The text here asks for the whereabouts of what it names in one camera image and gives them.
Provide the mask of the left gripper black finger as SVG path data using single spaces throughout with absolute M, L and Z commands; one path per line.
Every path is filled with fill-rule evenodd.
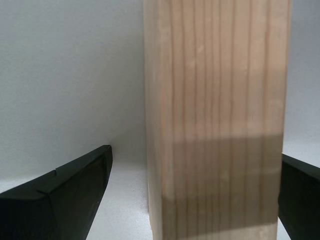
M 282 156 L 278 216 L 292 240 L 320 239 L 320 169 Z
M 103 145 L 0 194 L 2 240 L 85 240 L 113 165 Z

